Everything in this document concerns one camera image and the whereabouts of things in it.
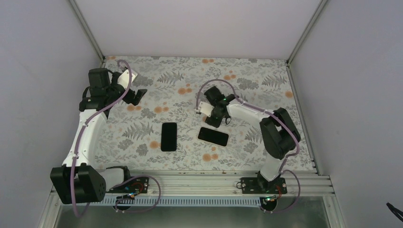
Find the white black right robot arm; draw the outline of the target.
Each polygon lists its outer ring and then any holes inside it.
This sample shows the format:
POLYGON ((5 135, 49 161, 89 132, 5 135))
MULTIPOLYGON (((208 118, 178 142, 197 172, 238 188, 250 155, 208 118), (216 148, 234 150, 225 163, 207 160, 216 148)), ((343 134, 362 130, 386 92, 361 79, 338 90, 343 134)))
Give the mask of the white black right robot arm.
POLYGON ((218 128, 223 119, 237 118, 260 127, 267 156, 257 174, 257 186, 262 193, 270 193, 287 158, 299 152, 301 136, 287 110, 256 107, 235 94, 223 95, 215 86, 204 95, 207 101, 197 100, 196 111, 207 116, 208 125, 218 128))

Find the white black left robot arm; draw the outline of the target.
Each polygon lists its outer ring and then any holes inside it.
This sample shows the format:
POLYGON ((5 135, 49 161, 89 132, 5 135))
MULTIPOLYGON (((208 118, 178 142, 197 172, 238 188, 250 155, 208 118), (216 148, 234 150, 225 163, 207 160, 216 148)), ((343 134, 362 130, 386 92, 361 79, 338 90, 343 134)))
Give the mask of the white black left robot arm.
POLYGON ((89 86, 79 103, 79 123, 74 141, 62 165, 50 173, 62 203, 100 202, 113 187, 120 192, 131 189, 132 179, 126 166, 113 166, 98 172, 95 154, 111 108, 120 101, 137 105, 147 92, 129 88, 137 77, 138 73, 128 68, 124 68, 122 73, 106 68, 89 70, 89 86))

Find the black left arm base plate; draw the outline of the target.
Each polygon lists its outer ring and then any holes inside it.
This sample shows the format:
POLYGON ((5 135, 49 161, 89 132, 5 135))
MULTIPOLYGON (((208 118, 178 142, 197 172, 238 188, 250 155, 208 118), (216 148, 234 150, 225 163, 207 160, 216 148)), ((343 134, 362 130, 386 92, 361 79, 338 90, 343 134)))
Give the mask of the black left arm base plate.
POLYGON ((141 193, 146 194, 148 191, 149 178, 148 177, 138 177, 129 181, 128 183, 110 189, 107 193, 122 193, 122 194, 131 194, 131 193, 141 193))

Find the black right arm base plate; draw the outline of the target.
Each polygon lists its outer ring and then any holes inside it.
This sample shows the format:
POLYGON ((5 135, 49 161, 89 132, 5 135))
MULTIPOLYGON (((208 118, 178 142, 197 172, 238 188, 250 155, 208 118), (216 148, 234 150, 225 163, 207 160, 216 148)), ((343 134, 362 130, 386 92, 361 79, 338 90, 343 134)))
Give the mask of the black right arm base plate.
POLYGON ((257 177, 243 177, 235 186, 243 194, 286 194, 288 192, 286 181, 282 177, 277 177, 273 181, 257 177))

